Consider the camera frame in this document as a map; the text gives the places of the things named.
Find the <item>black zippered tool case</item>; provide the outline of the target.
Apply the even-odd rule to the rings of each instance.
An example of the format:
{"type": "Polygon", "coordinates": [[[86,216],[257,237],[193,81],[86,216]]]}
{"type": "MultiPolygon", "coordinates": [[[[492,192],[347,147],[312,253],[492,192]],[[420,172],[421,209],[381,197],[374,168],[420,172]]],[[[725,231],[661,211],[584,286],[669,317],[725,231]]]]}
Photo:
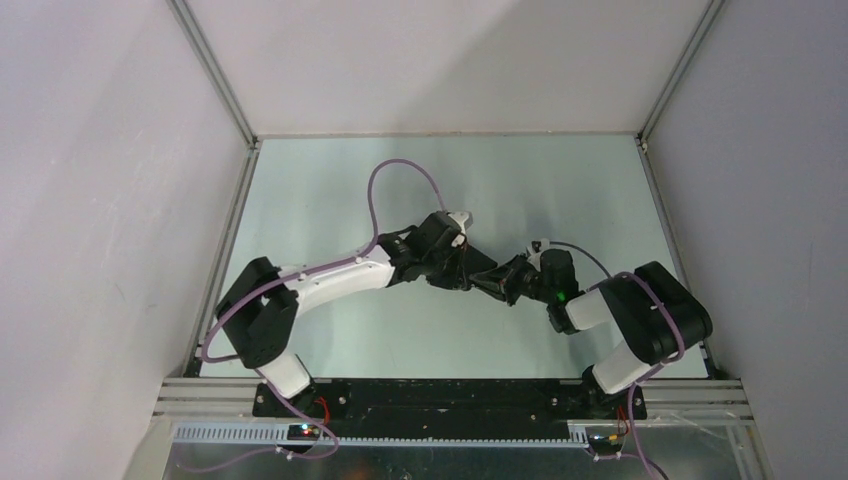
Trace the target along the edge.
{"type": "Polygon", "coordinates": [[[464,244],[450,253],[443,262],[426,276],[427,283],[444,290],[468,291],[472,288],[471,276],[486,272],[498,263],[470,244],[464,244]]]}

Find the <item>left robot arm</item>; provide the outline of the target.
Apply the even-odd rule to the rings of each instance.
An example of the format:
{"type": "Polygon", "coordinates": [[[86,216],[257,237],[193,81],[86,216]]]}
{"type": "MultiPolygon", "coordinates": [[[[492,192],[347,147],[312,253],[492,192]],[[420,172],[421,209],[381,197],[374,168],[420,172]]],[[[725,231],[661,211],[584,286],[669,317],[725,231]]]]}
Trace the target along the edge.
{"type": "Polygon", "coordinates": [[[268,258],[251,261],[217,306],[214,332],[224,332],[242,365],[273,388],[278,404],[304,416],[316,403],[312,377],[289,348],[297,319],[367,290],[445,273],[466,250],[468,211],[437,211],[419,226],[384,233],[361,253],[283,274],[268,258]]]}

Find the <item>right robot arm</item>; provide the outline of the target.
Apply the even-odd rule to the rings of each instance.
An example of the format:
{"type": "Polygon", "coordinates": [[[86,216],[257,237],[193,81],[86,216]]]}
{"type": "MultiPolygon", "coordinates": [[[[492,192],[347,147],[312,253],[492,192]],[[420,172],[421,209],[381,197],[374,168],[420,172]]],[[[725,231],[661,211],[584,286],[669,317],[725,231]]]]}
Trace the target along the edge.
{"type": "Polygon", "coordinates": [[[661,263],[652,261],[583,289],[570,252],[536,244],[511,261],[469,276],[470,284],[508,305],[526,297],[545,305],[558,333],[613,324],[621,341],[582,375],[585,411],[606,418],[621,392],[649,378],[713,332],[705,307],[661,263]]]}

